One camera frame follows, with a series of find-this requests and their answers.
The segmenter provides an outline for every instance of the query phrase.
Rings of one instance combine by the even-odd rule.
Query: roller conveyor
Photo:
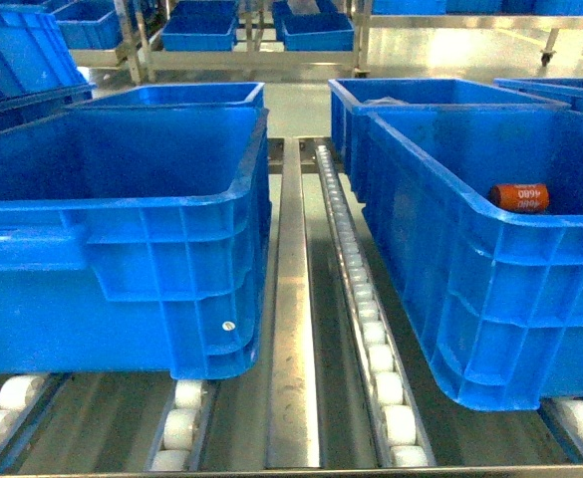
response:
[[[222,382],[47,375],[0,443],[0,474],[583,476],[583,422],[568,411],[583,405],[479,413],[437,389],[328,140],[272,139],[270,151],[256,367]]]

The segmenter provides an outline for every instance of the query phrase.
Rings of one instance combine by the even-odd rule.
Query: caster wheel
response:
[[[544,53],[543,55],[541,55],[541,66],[547,67],[548,64],[550,63],[550,60],[552,60],[553,55],[554,55],[553,53]]]

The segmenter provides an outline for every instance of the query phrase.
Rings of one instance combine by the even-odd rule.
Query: floor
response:
[[[583,77],[583,30],[559,34],[557,54],[541,67],[548,31],[388,30],[371,32],[369,69],[373,78]],[[131,88],[125,71],[86,72],[98,95]],[[298,72],[162,72],[159,83],[266,82],[271,136],[329,135],[330,98],[326,81],[350,72],[315,67]]]

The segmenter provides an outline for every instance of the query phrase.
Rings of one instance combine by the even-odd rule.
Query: orange can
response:
[[[511,212],[543,212],[550,204],[545,184],[497,184],[490,189],[488,199]]]

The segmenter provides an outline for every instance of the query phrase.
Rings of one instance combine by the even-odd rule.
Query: crate rim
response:
[[[266,136],[266,120],[268,109],[255,109],[245,107],[236,110],[254,110],[256,119],[253,130],[249,135],[249,140],[244,149],[242,158],[236,165],[235,175],[229,186],[217,194],[207,194],[200,196],[166,196],[166,197],[129,197],[129,198],[93,198],[93,199],[28,199],[15,201],[0,201],[1,211],[45,211],[58,210],[64,208],[68,210],[76,209],[128,209],[128,208],[149,208],[149,207],[172,207],[172,206],[207,206],[209,204],[219,204],[247,195],[251,191],[253,174],[240,174],[241,171],[251,170],[255,172],[257,168],[258,150],[263,137]],[[38,119],[26,124],[21,124],[12,128],[0,131],[0,134],[7,131],[24,129],[32,125],[54,121],[63,117],[68,117],[71,113],[60,113],[44,119]]]
[[[116,15],[116,9],[114,8],[114,5],[112,5],[112,10],[110,10],[108,13],[106,13],[105,15],[103,15],[101,18],[99,18],[98,20],[63,20],[63,19],[57,19],[56,18],[56,14],[66,10],[70,7],[73,7],[74,5],[80,4],[80,3],[88,3],[88,2],[84,2],[82,0],[75,0],[73,2],[68,3],[67,5],[63,5],[61,8],[59,8],[58,10],[55,10],[52,13],[47,13],[45,15],[51,15],[52,17],[54,17],[55,21],[57,23],[61,22],[61,23],[69,23],[69,24],[81,24],[81,25],[98,25],[101,24],[103,22],[105,22],[106,20],[109,20],[110,17],[112,17],[113,15]]]
[[[21,95],[19,97],[6,98],[0,100],[0,113],[13,108],[20,108],[28,106],[31,103],[39,101],[52,100],[63,94],[71,95],[76,93],[86,93],[95,90],[97,86],[94,83],[85,83],[83,85],[76,85],[74,87],[60,87],[52,90],[44,90],[39,93],[30,93],[28,95]]]
[[[506,89],[529,87],[538,92],[572,94],[583,98],[583,88],[571,87],[569,85],[558,85],[553,83],[543,83],[541,80],[583,80],[582,78],[554,78],[554,79],[528,79],[528,78],[495,78],[496,85]]]
[[[93,105],[100,100],[105,98],[110,98],[119,95],[125,95],[131,92],[136,92],[138,90],[147,90],[147,89],[160,89],[165,87],[171,88],[180,88],[180,87],[187,87],[187,88],[200,88],[200,87],[208,87],[209,85],[213,85],[215,87],[232,87],[234,85],[252,85],[253,91],[247,95],[244,100],[239,100],[235,102],[223,102],[223,103],[216,103],[216,102],[207,102],[207,103],[165,103],[163,105]],[[226,105],[240,105],[245,103],[245,107],[248,108],[248,103],[253,102],[255,98],[262,93],[264,90],[264,83],[262,82],[230,82],[230,83],[165,83],[160,85],[146,85],[142,87],[134,87],[129,90],[125,90],[123,92],[116,92],[112,95],[106,95],[104,97],[94,98],[92,100],[87,100],[86,102],[76,103],[72,105],[67,105],[66,108],[68,110],[72,109],[98,109],[98,110],[144,110],[144,109],[188,109],[188,108],[225,108]]]
[[[53,1],[53,0],[39,0],[39,3],[19,3],[19,0],[0,0],[0,9],[10,10],[13,7],[17,7],[17,8],[27,9],[28,13],[37,13],[40,15],[51,15],[52,12],[45,12],[45,11],[37,12],[37,11],[35,11],[36,8],[43,7],[44,3],[47,3],[50,1]]]
[[[193,16],[197,16],[197,17],[206,17],[206,15],[188,15],[188,17],[193,17]],[[168,27],[169,23],[167,22],[164,27],[162,27],[162,30],[160,30],[160,36],[164,36],[164,35],[174,35],[174,36],[178,36],[178,37],[221,37],[221,38],[225,38],[227,35],[231,35],[231,33],[237,29],[238,27],[238,19],[237,18],[232,18],[231,19],[231,23],[229,24],[229,28],[226,32],[224,33],[201,33],[201,32],[173,32],[173,33],[165,33],[164,30]]]
[[[449,82],[460,82],[466,83],[469,85],[474,85],[478,87],[488,88],[490,90],[498,90],[498,91],[506,91],[506,88],[499,88],[493,85],[487,85],[485,83],[474,82],[471,80],[464,80],[462,78],[373,78],[373,79],[349,79],[349,78],[341,78],[341,79],[333,79],[329,80],[329,89],[335,93],[340,100],[345,104],[347,110],[352,111],[356,114],[366,113],[370,108],[381,108],[382,106],[373,106],[373,105],[364,105],[360,103],[358,99],[356,99],[351,92],[349,92],[343,85],[342,82],[346,83],[364,83],[364,82],[374,82],[374,81],[391,81],[391,82],[421,82],[422,80],[426,80],[427,82],[434,82],[434,83],[449,83]],[[438,105],[423,105],[423,104],[406,104],[400,105],[401,109],[413,109],[413,110],[425,110],[425,109],[474,109],[475,107],[480,108],[489,108],[489,109],[501,109],[501,108],[515,108],[515,109],[551,109],[554,108],[556,110],[560,109],[570,109],[570,105],[559,102],[556,100],[550,100],[547,98],[538,97],[536,95],[531,95],[528,93],[521,93],[515,92],[517,95],[521,95],[525,98],[529,98],[531,100],[536,101],[537,103],[473,103],[473,104],[463,104],[463,105],[454,105],[454,104],[438,104]]]
[[[338,33],[338,32],[349,32],[350,30],[331,30],[331,31],[327,31],[327,32],[303,32],[303,33],[289,33],[289,31],[287,30],[287,20],[289,18],[293,19],[295,17],[345,17],[347,19],[347,22],[349,24],[349,26],[351,27],[351,29],[353,31],[355,31],[355,25],[353,25],[353,22],[351,21],[351,19],[344,13],[317,13],[317,14],[313,14],[313,15],[286,15],[285,18],[282,19],[282,31],[284,33],[285,36],[287,37],[307,37],[307,36],[321,36],[324,35],[325,33]]]
[[[458,176],[448,168],[438,162],[432,155],[428,154],[421,147],[402,134],[398,129],[388,124],[383,118],[387,113],[371,113],[371,121],[381,127],[386,134],[401,142],[404,147],[422,162],[432,174],[443,181],[454,194],[462,197],[463,201],[477,214],[494,219],[504,224],[524,227],[534,227],[537,229],[571,228],[583,227],[583,214],[564,214],[558,216],[545,215],[524,215],[514,212],[504,211],[490,203],[481,194],[478,194],[472,187],[464,183]],[[555,112],[556,115],[574,115],[583,117],[583,113],[572,111]]]

